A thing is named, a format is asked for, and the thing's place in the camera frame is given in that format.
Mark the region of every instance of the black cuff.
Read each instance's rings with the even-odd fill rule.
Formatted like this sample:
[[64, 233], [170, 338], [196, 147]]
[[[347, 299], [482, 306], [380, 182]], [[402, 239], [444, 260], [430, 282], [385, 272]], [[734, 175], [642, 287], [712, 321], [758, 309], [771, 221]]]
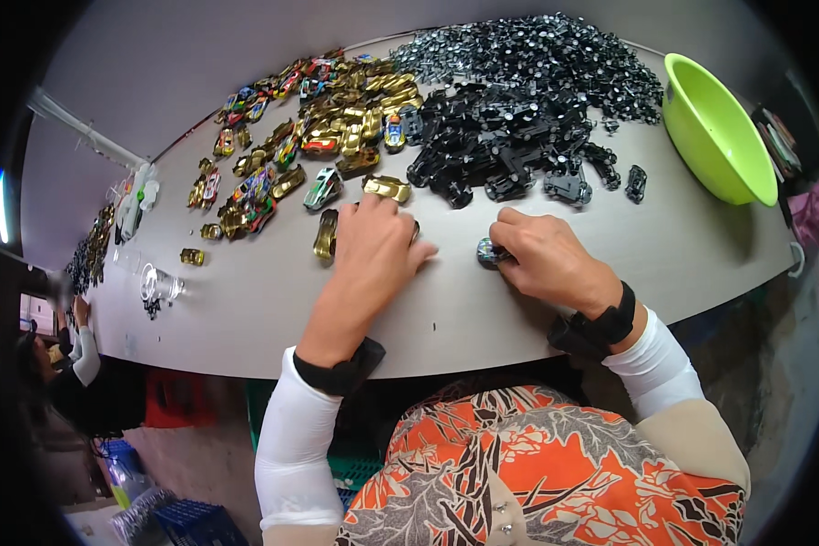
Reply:
[[369, 337], [358, 346], [352, 358], [333, 368], [322, 368], [309, 364], [294, 353], [294, 368], [306, 384], [336, 397], [345, 397], [354, 392], [364, 380], [370, 377], [376, 366], [385, 357], [385, 348]]

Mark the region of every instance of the hand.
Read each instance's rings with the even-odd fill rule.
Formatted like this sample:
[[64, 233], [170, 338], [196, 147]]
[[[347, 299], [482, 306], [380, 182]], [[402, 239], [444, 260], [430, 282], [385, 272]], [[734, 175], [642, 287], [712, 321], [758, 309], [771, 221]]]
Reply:
[[76, 318], [78, 327], [88, 326], [88, 314], [91, 312], [91, 305], [82, 296], [73, 298], [73, 316]]
[[526, 216], [505, 207], [489, 236], [515, 257], [501, 262], [499, 268], [520, 292], [576, 309], [591, 320], [609, 306], [619, 306], [622, 282], [609, 266], [586, 252], [564, 220]]
[[373, 319], [437, 253], [413, 243], [415, 220], [397, 213], [397, 202], [365, 193], [360, 204], [344, 204], [337, 221], [334, 275], [322, 290], [297, 355], [330, 368], [352, 357]]

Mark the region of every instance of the window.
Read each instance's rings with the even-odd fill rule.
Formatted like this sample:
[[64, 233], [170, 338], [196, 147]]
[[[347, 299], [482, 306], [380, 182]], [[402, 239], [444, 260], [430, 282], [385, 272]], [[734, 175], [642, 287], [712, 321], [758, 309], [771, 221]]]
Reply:
[[24, 332], [30, 330], [30, 321], [36, 321], [36, 333], [57, 335], [54, 309], [52, 309], [51, 304], [43, 298], [37, 298], [23, 293], [22, 307], [18, 316], [21, 318], [19, 327]]

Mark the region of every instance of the stool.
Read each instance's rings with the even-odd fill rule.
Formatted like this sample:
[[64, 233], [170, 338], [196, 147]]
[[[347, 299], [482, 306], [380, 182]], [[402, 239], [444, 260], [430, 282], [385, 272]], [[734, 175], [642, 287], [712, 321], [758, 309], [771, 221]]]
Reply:
[[146, 378], [146, 420], [149, 428], [208, 426], [216, 413], [206, 396], [204, 376], [153, 368]]

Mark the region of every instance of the white pipe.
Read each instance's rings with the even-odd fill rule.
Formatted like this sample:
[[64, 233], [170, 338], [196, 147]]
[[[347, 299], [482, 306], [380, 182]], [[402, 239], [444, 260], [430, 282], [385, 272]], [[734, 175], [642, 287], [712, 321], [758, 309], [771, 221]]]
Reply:
[[34, 113], [43, 116], [44, 118], [60, 121], [64, 125], [76, 131], [94, 151], [103, 154], [105, 157], [117, 162], [128, 169], [140, 169], [143, 163], [146, 162], [142, 157], [137, 156], [130, 150], [116, 144], [107, 137], [100, 135], [97, 131], [91, 128], [90, 124], [85, 124], [80, 121], [65, 107], [61, 106], [55, 101], [45, 90], [36, 86], [33, 93], [27, 102], [28, 108]]

